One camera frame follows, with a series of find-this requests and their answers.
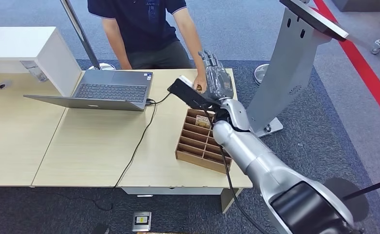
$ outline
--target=man's arm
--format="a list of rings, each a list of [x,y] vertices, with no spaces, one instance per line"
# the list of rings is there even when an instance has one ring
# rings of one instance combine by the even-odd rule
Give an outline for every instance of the man's arm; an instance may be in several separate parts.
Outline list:
[[[113,49],[115,56],[117,56],[118,61],[120,61],[121,68],[123,70],[131,70],[132,67],[127,58],[123,37],[121,36],[117,20],[103,18],[102,26],[104,27],[104,32],[107,35],[108,41],[110,42],[110,46]]]
[[[194,63],[197,68],[197,78],[194,81],[194,88],[197,86],[202,87],[202,92],[206,90],[206,70],[204,68],[203,60],[198,55],[199,51],[203,51],[199,35],[197,34],[196,26],[191,18],[187,8],[180,9],[174,12],[173,17],[177,23],[178,29],[184,38],[186,46],[193,57]]]

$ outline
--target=robotic arm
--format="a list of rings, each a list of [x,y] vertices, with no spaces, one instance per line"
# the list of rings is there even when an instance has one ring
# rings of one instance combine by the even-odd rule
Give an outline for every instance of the robotic arm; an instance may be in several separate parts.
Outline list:
[[[203,95],[177,79],[169,91],[193,109],[216,113],[213,136],[249,177],[281,234],[351,234],[354,220],[342,201],[321,183],[284,164],[251,131],[246,110],[233,98],[230,75],[215,55],[199,53],[206,66]]]

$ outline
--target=table leg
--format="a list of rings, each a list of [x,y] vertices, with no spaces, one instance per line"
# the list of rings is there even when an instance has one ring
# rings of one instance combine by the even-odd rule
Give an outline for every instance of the table leg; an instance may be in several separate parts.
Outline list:
[[[233,188],[234,193],[236,194],[236,197],[239,196],[239,194],[242,192],[243,188]],[[220,198],[222,200],[222,213],[225,214],[230,206],[234,202],[233,194],[230,189],[223,189],[222,193],[220,194]]]

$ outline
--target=red floor stripe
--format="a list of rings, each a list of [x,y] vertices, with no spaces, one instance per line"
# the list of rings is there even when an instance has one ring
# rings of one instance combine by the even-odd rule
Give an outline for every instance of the red floor stripe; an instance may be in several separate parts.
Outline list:
[[[336,21],[332,12],[326,6],[323,0],[314,0],[316,6],[318,7],[320,13],[327,17],[330,20]],[[380,106],[380,79],[374,73],[372,68],[363,58],[357,47],[351,41],[339,42],[343,51],[348,56],[352,65],[354,65],[358,74],[362,78],[368,90],[371,92],[372,96],[374,96],[378,105]]]

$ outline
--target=person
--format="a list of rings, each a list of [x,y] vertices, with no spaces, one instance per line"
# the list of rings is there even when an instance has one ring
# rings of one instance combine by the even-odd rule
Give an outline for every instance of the person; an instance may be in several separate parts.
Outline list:
[[[194,88],[206,90],[206,72],[198,52],[202,45],[185,0],[88,0],[88,11],[102,18],[104,32],[121,68],[192,68],[189,56],[166,21],[173,15],[194,59],[197,77]]]

